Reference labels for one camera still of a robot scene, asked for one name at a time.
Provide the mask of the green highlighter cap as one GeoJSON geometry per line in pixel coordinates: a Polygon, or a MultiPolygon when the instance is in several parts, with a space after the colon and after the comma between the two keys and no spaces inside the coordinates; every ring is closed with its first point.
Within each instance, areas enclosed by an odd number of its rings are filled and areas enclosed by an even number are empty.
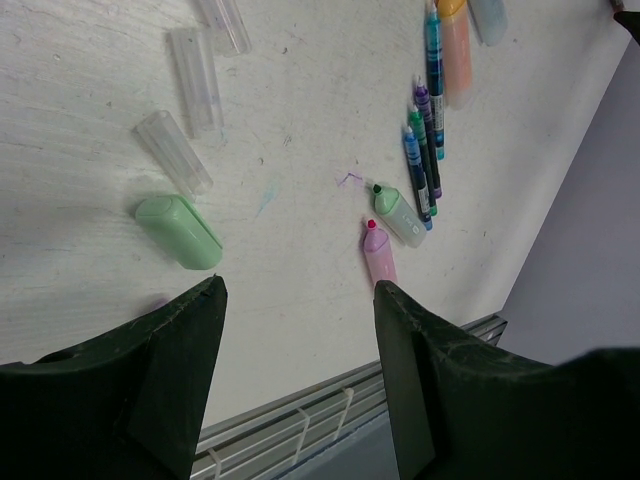
{"type": "Polygon", "coordinates": [[[182,195],[145,199],[135,211],[135,220],[164,253],[187,270],[210,270],[222,260],[222,242],[182,195]]]}

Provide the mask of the teal thin pen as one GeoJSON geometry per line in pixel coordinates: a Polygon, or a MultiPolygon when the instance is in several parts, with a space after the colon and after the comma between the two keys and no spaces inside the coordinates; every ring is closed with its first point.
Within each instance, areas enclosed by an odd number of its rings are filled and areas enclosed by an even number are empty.
{"type": "Polygon", "coordinates": [[[444,120],[444,70],[441,42],[441,21],[434,1],[427,2],[425,20],[426,53],[429,92],[438,160],[445,158],[445,120],[444,120]]]}

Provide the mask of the green highlighter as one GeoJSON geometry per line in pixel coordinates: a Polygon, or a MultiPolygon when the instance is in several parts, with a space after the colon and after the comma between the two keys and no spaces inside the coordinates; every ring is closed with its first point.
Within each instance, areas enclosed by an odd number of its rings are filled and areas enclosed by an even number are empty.
{"type": "Polygon", "coordinates": [[[399,190],[374,184],[372,192],[374,210],[380,219],[405,245],[418,248],[427,231],[399,190]]]}

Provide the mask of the green thin pen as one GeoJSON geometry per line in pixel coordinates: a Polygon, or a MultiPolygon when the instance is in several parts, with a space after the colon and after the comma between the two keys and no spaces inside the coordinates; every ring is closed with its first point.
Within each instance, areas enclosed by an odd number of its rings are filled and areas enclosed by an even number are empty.
{"type": "Polygon", "coordinates": [[[438,213],[438,207],[436,200],[435,178],[431,167],[431,157],[428,148],[424,117],[417,105],[412,101],[409,102],[408,106],[408,120],[420,150],[421,163],[428,187],[430,214],[431,216],[436,216],[438,213]]]}

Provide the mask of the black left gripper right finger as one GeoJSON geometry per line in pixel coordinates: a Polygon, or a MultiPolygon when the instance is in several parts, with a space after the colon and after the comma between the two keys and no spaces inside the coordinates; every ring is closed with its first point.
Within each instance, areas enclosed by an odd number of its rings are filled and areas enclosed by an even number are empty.
{"type": "Polygon", "coordinates": [[[394,283],[375,287],[377,344],[403,479],[635,479],[639,352],[552,366],[484,342],[394,283]]]}

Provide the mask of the purple highlighter cap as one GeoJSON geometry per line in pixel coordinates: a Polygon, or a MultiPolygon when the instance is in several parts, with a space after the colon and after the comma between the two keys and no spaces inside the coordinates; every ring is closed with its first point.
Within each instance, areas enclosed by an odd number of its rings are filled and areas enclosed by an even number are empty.
{"type": "Polygon", "coordinates": [[[149,310],[150,310],[150,311],[155,311],[155,310],[157,310],[157,309],[159,309],[159,308],[161,308],[161,307],[163,307],[163,306],[167,305],[169,302],[170,302],[170,300],[169,300],[169,299],[167,299],[167,298],[158,298],[158,299],[154,300],[154,301],[150,304],[150,306],[149,306],[149,310]]]}

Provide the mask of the blue thin pen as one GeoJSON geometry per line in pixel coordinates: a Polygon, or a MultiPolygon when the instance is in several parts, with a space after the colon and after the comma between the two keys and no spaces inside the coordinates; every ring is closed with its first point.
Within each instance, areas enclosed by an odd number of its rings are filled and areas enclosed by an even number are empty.
{"type": "Polygon", "coordinates": [[[426,230],[430,231],[433,228],[433,222],[426,174],[423,169],[417,138],[408,124],[403,126],[402,138],[418,216],[426,230]]]}

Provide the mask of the blue highlighter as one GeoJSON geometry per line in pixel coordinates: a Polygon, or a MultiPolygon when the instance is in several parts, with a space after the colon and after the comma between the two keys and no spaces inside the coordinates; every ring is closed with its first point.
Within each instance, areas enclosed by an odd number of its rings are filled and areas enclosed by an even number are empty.
{"type": "Polygon", "coordinates": [[[469,9],[480,42],[496,46],[504,37],[507,12],[503,0],[469,0],[469,9]]]}

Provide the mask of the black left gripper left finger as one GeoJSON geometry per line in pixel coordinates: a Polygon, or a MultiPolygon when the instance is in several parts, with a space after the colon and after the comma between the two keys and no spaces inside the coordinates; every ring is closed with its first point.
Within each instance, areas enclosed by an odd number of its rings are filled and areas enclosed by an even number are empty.
{"type": "Polygon", "coordinates": [[[186,479],[228,293],[207,278],[80,344],[1,368],[5,479],[186,479]]]}

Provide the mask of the orange pink highlighter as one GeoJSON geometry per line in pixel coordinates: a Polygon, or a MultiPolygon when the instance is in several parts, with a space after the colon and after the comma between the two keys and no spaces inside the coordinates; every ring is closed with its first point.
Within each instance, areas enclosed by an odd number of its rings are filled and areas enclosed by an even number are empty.
{"type": "Polygon", "coordinates": [[[461,110],[472,93],[470,25],[465,0],[440,0],[436,3],[441,22],[441,44],[446,102],[461,110]]]}

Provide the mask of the clear pen cap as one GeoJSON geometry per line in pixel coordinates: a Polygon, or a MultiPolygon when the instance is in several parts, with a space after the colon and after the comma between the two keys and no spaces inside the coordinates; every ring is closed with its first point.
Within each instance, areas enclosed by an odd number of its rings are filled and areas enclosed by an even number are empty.
{"type": "Polygon", "coordinates": [[[169,32],[177,73],[187,108],[191,136],[200,138],[224,126],[209,29],[169,32]]]}
{"type": "Polygon", "coordinates": [[[251,52],[251,42],[235,0],[199,0],[211,30],[214,51],[224,57],[251,52]]]}
{"type": "Polygon", "coordinates": [[[145,118],[136,132],[175,187],[193,200],[213,181],[170,112],[159,110],[145,118]]]}

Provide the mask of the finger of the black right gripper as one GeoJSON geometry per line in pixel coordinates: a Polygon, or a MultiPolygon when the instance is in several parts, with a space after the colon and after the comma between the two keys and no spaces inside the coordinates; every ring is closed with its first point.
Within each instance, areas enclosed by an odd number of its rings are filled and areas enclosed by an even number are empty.
{"type": "Polygon", "coordinates": [[[624,27],[633,38],[640,38],[640,12],[629,10],[616,10],[614,20],[624,27]]]}

